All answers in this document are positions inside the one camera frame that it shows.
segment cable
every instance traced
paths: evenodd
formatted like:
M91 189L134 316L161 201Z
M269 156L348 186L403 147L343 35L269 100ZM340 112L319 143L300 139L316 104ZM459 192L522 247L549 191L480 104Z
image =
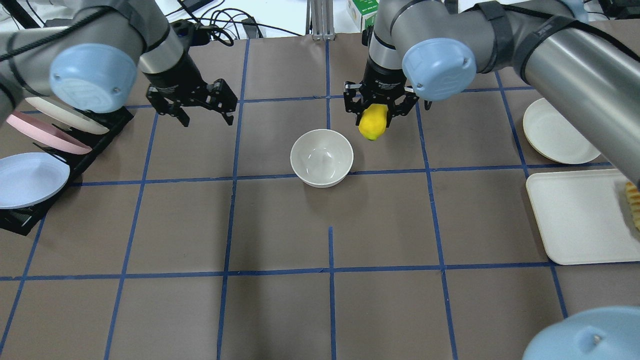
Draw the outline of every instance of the cable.
M205 11L204 13L202 13L202 15L200 16L200 21L202 21L202 20L205 18L205 16L207 15L207 13L208 13L209 11L211 11L211 10L213 10L213 9L215 9L215 8L220 7L222 4L224 4L224 3L225 3L225 1L226 1L226 0L222 0L222 1L220 1L220 3L218 3L217 5L215 5L215 6L212 6L212 7L208 8L208 9L207 9L207 11Z
M194 20L195 22L200 22L198 20L198 18L196 17L196 15L193 15L193 12L191 12L191 10L189 10L189 8L184 4L184 0L177 0L178 3L180 4L180 6L182 7L182 9L189 14L189 16L191 17L192 20Z
M611 20L611 18L606 16L605 13L601 13L601 12L588 12L588 13L596 13L598 15L602 15L602 16L606 17L607 19Z
M38 13L36 13L36 11L33 9L33 7L31 6L31 3L29 2L29 0L27 0L27 6L29 7L29 9L31 9L31 11L33 12L33 15L36 15L36 17L38 18L38 20L40 20L40 22L42 23L42 25L44 25L44 21L42 20L42 18L40 18L38 16Z
M229 20L218 20L218 21L220 21L220 22L233 22L233 23L236 23L236 24L242 24L242 22L241 22L241 21L229 21ZM283 28L278 28L278 27L276 27L276 26L271 26L271 25L261 24L261 23L259 23L259 22L256 22L256 23L254 23L253 25L256 25L256 26L264 26L265 28L284 31L285 33L289 33L289 34L292 34L292 35L296 35L296 36L298 36L298 37L301 37L301 36L302 36L302 34L294 33L293 31L289 31L289 30L286 30L286 29L283 29Z
M228 42L222 40L222 38L218 35L218 33L224 34L227 37ZM234 45L234 39L223 28L216 28L215 30L212 30L210 35L211 37L213 37L213 40L217 40L221 42L223 45L226 45L229 47Z
M242 15L242 14L237 14L237 15L231 16L231 15L226 11L226 9L224 9L224 10L216 10L214 13L212 13L212 14L211 14L211 18L209 18L209 25L210 25L210 26L211 26L212 24L213 24L213 25L216 25L216 21L218 21L218 16L220 16L220 14L221 14L221 13L225 14L225 15L229 18L229 20L234 20L234 17L237 17L238 15ZM238 26L237 26L237 24L232 24L232 25L233 25L233 26L234 26L234 28L236 29L236 35L237 35L237 38L238 38L238 39L240 39L240 31L238 30Z
M18 22L15 20L15 17L13 17L13 15L11 15L8 11L6 11L6 8L3 6L2 7L2 11L4 11L5 14L9 15L11 17L11 20L13 20L13 23L15 24L15 27L18 28L18 30L20 29L20 25L18 25Z
M58 40L60 38L63 38L69 34L71 34L72 32L78 30L79 28L82 28L83 26L89 24L92 21L97 20L98 18L104 16L105 14L111 12L111 8L102 8L100 10L98 10L97 12L85 17L84 19L78 21L77 23L69 26L68 28L59 31L53 35L49 35L48 37L44 37L41 38L40 40L36 40L30 44L26 44L25 46L19 47L17 49L11 50L6 54L0 55L0 61L5 61L8 60L10 58L13 58L14 56L18 56L22 53L26 53L29 50L33 50L37 47L43 46L45 44L48 44L49 42Z
M179 13L179 12L181 12L181 11L182 11L182 8L176 9L176 10L174 10L174 11L170 12L170 13L166 13L166 14L164 14L164 17L167 17L167 16L169 16L169 15L173 15L174 13Z

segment yellow fruit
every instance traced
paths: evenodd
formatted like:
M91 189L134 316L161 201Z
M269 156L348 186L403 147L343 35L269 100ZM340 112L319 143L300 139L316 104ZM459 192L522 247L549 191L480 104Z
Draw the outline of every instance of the yellow fruit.
M358 130L365 138L373 141L380 137L387 129L387 105L371 104L360 119Z

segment white plate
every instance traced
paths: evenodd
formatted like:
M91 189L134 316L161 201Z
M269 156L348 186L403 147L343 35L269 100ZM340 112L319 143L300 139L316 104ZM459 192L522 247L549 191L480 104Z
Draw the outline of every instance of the white plate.
M42 111L42 113L85 133L102 135L109 132L109 129L98 124L96 121L89 119L82 113L53 99L27 97L25 100L34 108Z
M533 174L527 180L542 242L562 265L640 260L640 232L616 169Z
M553 161L581 164L600 151L585 139L546 99L534 101L524 113L524 135L536 151Z
M19 209L43 202L62 189L69 166L45 152L0 159L0 209Z

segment white tray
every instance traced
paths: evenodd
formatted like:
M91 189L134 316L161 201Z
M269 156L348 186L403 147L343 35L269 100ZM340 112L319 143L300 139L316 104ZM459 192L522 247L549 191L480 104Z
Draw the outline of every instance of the white tray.
M640 260L640 232L620 171L540 173L527 180L542 242L562 265Z

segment blue tape line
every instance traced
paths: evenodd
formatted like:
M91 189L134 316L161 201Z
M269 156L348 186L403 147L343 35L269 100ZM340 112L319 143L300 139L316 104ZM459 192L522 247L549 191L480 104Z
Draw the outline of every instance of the blue tape line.
M499 88L477 88L477 89L464 89L462 92L491 92L500 91Z
M539 165L527 165L527 168L565 168L565 167L603 167L612 166L609 162L603 163L585 163L585 164L539 164ZM522 165L490 165L481 167L443 167L432 168L431 172L443 172L443 171L476 171L476 170L509 170L520 169ZM381 175L381 174L412 174L425 172L423 168L404 168L404 169L391 169L391 170L361 170L352 171L349 175ZM237 180L261 180L261 179L286 179L290 177L296 177L296 174L273 174L273 175L245 175L237 176ZM207 181L231 181L232 176L221 177L185 177L176 179L153 179L153 180L128 180L128 181L94 181L87 183L74 183L71 186L111 186L111 185L138 185L144 182L145 184L166 184L166 183L198 183Z
M31 261L33 260L33 256L36 253L36 247L38 246L38 242L40 241L40 235L42 234L42 227L44 226L44 222L46 218L47 216L45 215L40 221L40 226L38 226L38 231L36 232L36 236L33 239L33 245L31 246L31 251L29 251L29 257L27 258L27 263L24 266L24 271L22 272L22 277L20 278L18 291L15 294L13 305L11 306L11 312L9 313L9 317L6 320L6 325L4 326L4 332L2 334L2 339L0 340L0 357L2 356L2 351L4 350L4 344L6 343L6 338L9 335L9 329L11 328L11 323L13 322L13 316L15 315L15 310L18 308L18 302L20 301L20 296L22 295L24 282L26 280L27 274L29 273L29 268L31 267Z
M567 318L566 304L564 303L564 295L562 294L562 288L560 287L560 280L556 272L556 266L550 262L551 276L554 278L554 285L556 286L556 293L558 295L558 301L560 302L560 311L562 311L563 318Z
M533 86L512 86L509 88L502 87L504 91L513 91L513 90L535 90Z
M166 272L156 274L126 274L127 279L167 279L172 277L216 277L224 276L224 271L204 271L204 272Z
M141 180L129 180L129 181L87 181L82 183L72 183L70 186L111 186L111 185L140 185Z
M262 180L262 179L287 179L289 177L296 177L296 174L276 174L276 175L245 175L238 176L238 180Z
M270 275L295 275L295 274L320 274L329 272L328 268L303 268L285 270L240 270L228 271L227 276L270 276Z
M462 92L492 92L492 91L518 91L518 90L535 90L533 86L513 86L510 88L497 87L497 88L476 88L476 89L464 89Z
M440 265L353 266L334 268L333 272L387 272L440 270Z
M133 221L131 222L131 230L129 231L129 241L127 242L127 250L124 254L124 260L122 261L122 271L120 272L120 281L118 282L118 292L116 293L115 304L113 305L113 314L111 315L111 324L109 325L109 335L107 336L107 345L104 350L104 360L109 359L109 353L111 352L111 341L113 340L113 330L115 329L116 319L118 318L118 309L120 307L120 299L122 298L122 288L124 287L124 281L127 274L127 267L129 266L129 256L131 255L131 247L133 245L133 238L136 234L136 226L138 224L138 215L140 213L140 206L142 204L142 196L145 192L145 180L147 179L147 170L149 168L149 161L151 159L151 151L154 145L154 137L156 135L156 126L158 123L158 114L154 116L154 124L151 127L151 135L149 136L149 145L147 147L147 157L145 158L145 167L142 171L142 180L140 184L140 190L138 192L138 200L136 201L136 209L133 213Z
M86 274L86 275L34 275L27 276L27 281L48 280L95 280L95 279L119 279L120 274Z
M380 175L380 174L412 174L422 173L425 170L423 168L405 168L398 170L363 170L363 171L351 171L349 175Z
M520 145L520 139L518 138L518 132L516 131L515 123L513 122L513 116L511 116L511 110L509 109L509 103L507 102L507 95L504 92L504 88L502 87L502 80L500 80L500 74L498 72L494 72L495 79L498 81L498 87L500 88L500 96L502 97L502 103L504 105L504 111L507 113L507 118L509 119L509 126L511 126L511 133L513 135L513 140L516 143L516 148L518 149L518 156L520 157L520 163L522 164L522 170L524 171L525 177L529 177L529 170L527 169L527 162L524 158L524 153L522 152L522 146Z
M329 227L329 269L333 270L333 226ZM335 346L335 273L329 273L329 309L331 316L331 360L336 360Z
M238 111L238 121L237 121L237 129L236 129L236 149L234 151L234 180L231 190L231 205L229 206L229 225L227 228L227 248L225 249L225 272L229 270L229 261L231 258L231 239L234 227L234 213L236 210L236 190L237 190L237 171L238 171L238 156L240 154L240 136L242 131L242 115L244 108L244 90L246 88L246 69L249 64L249 43L250 40L246 40L246 45L244 48L244 63L242 69L242 86L240 89L240 109ZM217 354L216 359L220 360L221 351L222 351L222 334L225 325L225 308L227 303L227 284L228 284L228 276L223 276L222 278L222 290L220 295L220 317L218 320L218 346L217 346Z
M444 252L442 251L442 239L440 238L440 226L438 225L438 212L436 210L436 202L433 196L433 182L431 179L431 167L429 166L429 158L427 157L427 148L424 143L424 133L422 131L422 116L420 115L420 107L415 105L416 117L418 119L418 133L420 134L420 146L422 147L422 158L424 160L424 168L427 174L427 187L429 190L429 202L431 204L431 216L433 217L433 229L436 236L436 246L438 248L438 262L441 271L442 295L444 296L444 306L447 313L447 326L449 328L449 341L451 342L451 354L453 360L458 360L458 348L456 346L456 335L453 329L453 317L451 314L451 303L449 302L449 285L447 284L446 265L444 261Z
M125 108L127 109L147 109L147 108L153 108L154 106L151 104L146 104L146 105L127 105L125 106Z
M446 265L447 270L466 270L466 269L503 269L503 268L543 268L551 266L549 262L543 263L504 263L504 264L460 264Z
M522 165L492 165L485 167L442 167L432 168L431 172L440 171L475 171L475 170L509 170L509 169L522 169Z
M331 129L331 110L329 101L331 99L331 77L329 64L329 40L324 41L324 68L326 72L326 128Z
M612 166L608 161L602 163L584 163L584 164L543 164L543 165L527 165L528 168L563 168L563 167L607 167Z
M325 96L303 96L303 97L278 97L275 99L241 99L241 104L250 104L252 102L277 102L277 101L307 101L324 99Z
M233 180L233 177L230 176L222 176L222 177L193 177L193 178L183 178L183 179L155 179L155 180L146 180L145 184L166 184L166 183L199 183L199 182L207 182L207 181L230 181Z

